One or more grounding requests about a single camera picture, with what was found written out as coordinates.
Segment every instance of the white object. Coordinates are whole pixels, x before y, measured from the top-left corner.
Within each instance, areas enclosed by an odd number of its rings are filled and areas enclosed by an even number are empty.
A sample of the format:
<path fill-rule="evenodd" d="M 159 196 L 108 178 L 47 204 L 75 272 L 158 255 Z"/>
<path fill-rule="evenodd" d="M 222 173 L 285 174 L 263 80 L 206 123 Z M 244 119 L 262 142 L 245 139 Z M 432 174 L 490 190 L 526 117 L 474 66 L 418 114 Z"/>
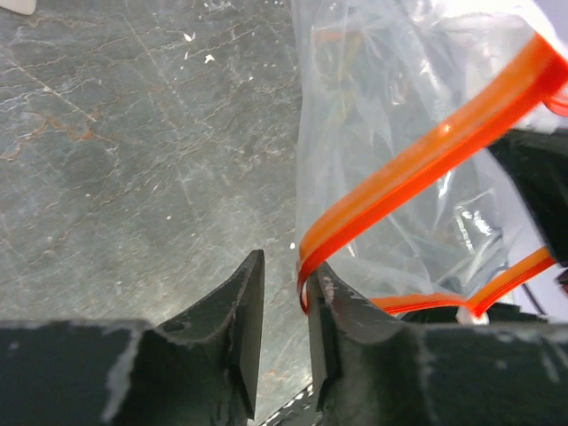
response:
<path fill-rule="evenodd" d="M 36 0 L 0 0 L 0 7 L 22 15 L 31 15 L 35 12 L 36 4 Z"/>
<path fill-rule="evenodd" d="M 458 322 L 464 326 L 486 326 L 489 324 L 489 317 L 487 313 L 483 313 L 480 317 L 476 317 L 469 309 L 460 306 L 458 313 L 455 314 Z"/>

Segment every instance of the transparent plastic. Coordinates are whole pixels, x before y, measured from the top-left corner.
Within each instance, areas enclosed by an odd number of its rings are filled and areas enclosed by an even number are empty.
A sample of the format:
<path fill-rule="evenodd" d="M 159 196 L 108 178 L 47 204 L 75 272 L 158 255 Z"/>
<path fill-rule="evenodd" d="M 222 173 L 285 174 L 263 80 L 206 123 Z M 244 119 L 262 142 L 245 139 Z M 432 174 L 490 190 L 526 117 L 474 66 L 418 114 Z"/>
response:
<path fill-rule="evenodd" d="M 449 131 L 440 123 L 487 89 L 534 38 L 515 7 L 460 14 L 444 5 L 293 1 L 304 95 L 298 241 L 377 170 L 432 137 L 432 129 Z M 375 300 L 475 295 L 506 266 L 508 254 L 493 189 L 482 173 L 472 160 L 449 170 L 329 263 Z M 319 231 L 323 240 L 333 234 Z"/>

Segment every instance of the gray marble surface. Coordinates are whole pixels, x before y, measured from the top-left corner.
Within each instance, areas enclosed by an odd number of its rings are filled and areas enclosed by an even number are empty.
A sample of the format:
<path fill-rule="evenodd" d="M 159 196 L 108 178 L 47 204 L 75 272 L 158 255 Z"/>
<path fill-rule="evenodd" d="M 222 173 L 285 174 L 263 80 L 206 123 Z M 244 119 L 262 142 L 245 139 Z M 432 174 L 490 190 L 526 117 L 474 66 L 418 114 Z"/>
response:
<path fill-rule="evenodd" d="M 0 319 L 158 323 L 261 248 L 257 422 L 309 382 L 290 21 L 280 0 L 0 10 Z"/>

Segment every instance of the black cable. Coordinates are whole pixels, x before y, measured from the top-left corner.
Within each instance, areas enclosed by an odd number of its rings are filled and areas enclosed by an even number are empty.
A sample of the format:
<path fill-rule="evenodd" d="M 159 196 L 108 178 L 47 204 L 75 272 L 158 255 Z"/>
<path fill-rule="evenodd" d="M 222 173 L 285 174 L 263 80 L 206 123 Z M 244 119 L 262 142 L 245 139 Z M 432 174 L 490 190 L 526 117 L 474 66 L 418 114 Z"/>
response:
<path fill-rule="evenodd" d="M 539 301 L 536 300 L 536 297 L 534 297 L 533 292 L 529 289 L 529 286 L 526 285 L 526 282 L 521 284 L 521 288 L 525 291 L 526 296 L 528 297 L 528 299 L 531 301 L 532 306 L 534 307 L 535 311 L 539 313 L 539 315 L 547 315 L 546 312 L 544 312 L 544 310 L 542 309 L 542 306 L 540 306 Z"/>

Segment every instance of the stone countertop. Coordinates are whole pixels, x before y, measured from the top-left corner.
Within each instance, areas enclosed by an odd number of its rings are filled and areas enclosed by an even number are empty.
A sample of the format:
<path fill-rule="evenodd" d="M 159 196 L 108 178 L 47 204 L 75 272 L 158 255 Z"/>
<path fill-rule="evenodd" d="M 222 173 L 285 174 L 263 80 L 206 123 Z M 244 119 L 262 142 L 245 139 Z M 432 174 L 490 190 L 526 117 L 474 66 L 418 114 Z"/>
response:
<path fill-rule="evenodd" d="M 289 4 L 0 10 L 0 319 L 159 323 L 267 260 L 257 422 L 310 380 Z"/>

